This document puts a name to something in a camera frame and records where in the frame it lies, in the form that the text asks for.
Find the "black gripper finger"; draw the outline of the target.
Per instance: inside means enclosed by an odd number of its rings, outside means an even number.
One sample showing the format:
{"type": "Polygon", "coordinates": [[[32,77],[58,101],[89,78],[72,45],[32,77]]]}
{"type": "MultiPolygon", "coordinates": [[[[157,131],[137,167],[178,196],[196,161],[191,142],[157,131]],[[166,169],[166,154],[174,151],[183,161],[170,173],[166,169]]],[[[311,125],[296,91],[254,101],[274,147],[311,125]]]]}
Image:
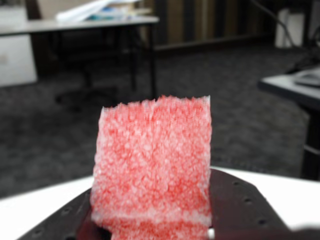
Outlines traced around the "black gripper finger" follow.
{"type": "Polygon", "coordinates": [[[212,169],[210,204],[215,240],[275,240],[291,230],[251,183],[212,169]]]}
{"type": "Polygon", "coordinates": [[[91,220],[91,189],[84,191],[22,235],[20,240],[110,240],[91,220]]]}

